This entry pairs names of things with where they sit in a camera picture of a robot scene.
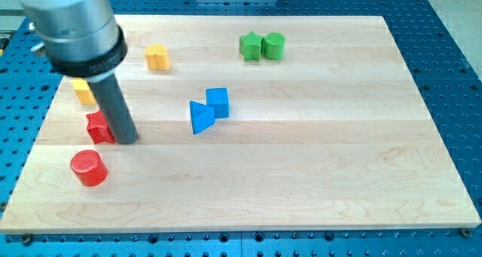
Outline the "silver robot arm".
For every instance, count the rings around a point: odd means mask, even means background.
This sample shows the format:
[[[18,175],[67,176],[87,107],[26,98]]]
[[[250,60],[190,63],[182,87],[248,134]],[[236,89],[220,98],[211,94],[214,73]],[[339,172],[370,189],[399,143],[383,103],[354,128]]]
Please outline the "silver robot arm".
[[[127,55],[109,0],[19,0],[53,69],[93,81],[114,73]]]

